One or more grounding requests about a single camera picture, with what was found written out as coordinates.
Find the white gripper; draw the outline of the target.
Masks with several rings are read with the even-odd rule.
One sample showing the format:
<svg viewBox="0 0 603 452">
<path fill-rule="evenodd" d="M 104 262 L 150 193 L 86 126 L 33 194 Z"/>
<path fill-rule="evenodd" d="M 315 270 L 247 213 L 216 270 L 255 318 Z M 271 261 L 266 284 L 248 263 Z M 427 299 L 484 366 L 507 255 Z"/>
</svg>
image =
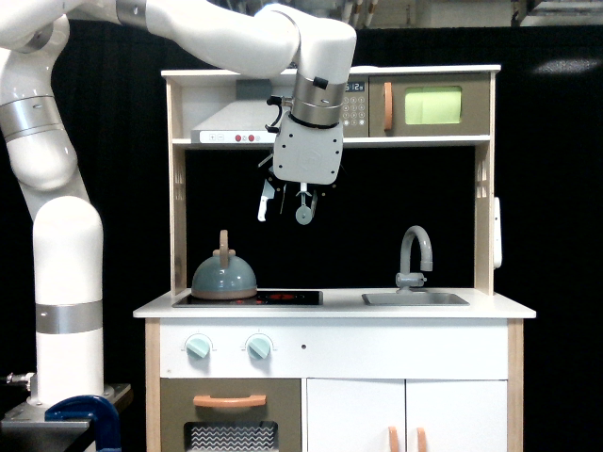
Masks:
<svg viewBox="0 0 603 452">
<path fill-rule="evenodd" d="M 306 127 L 294 121 L 289 113 L 281 121 L 274 142 L 273 170 L 281 180 L 328 185 L 335 181 L 343 153 L 343 127 Z M 287 183 L 280 189 L 279 215 L 284 212 Z M 318 191 L 312 190 L 310 217 L 314 219 Z"/>
</svg>

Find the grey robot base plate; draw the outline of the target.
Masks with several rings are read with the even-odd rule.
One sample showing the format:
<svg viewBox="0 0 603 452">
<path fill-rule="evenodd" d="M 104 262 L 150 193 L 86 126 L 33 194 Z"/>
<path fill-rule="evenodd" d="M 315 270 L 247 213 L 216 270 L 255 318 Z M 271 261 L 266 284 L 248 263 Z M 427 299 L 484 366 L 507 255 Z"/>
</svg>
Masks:
<svg viewBox="0 0 603 452">
<path fill-rule="evenodd" d="M 133 400 L 131 385 L 128 383 L 107 384 L 102 393 L 121 413 Z M 46 421 L 44 419 L 47 406 L 43 405 L 38 398 L 37 390 L 32 388 L 32 392 L 26 399 L 15 408 L 8 411 L 1 420 L 3 429 L 31 429 L 31 428 L 82 428 L 87 429 L 90 422 L 86 419 Z"/>
</svg>

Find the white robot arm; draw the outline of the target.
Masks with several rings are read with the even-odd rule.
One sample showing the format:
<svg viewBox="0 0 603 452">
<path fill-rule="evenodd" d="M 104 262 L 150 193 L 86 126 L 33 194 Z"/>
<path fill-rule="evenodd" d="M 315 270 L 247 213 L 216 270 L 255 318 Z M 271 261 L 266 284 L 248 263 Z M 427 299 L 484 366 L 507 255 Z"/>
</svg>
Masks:
<svg viewBox="0 0 603 452">
<path fill-rule="evenodd" d="M 346 23 L 272 3 L 254 15 L 207 1 L 5 1 L 1 5 L 1 131 L 33 220 L 36 402 L 101 396 L 103 225 L 62 123 L 51 75 L 68 16 L 133 26 L 201 61 L 254 78 L 297 66 L 285 125 L 294 145 L 339 143 L 342 97 L 356 45 Z"/>
</svg>

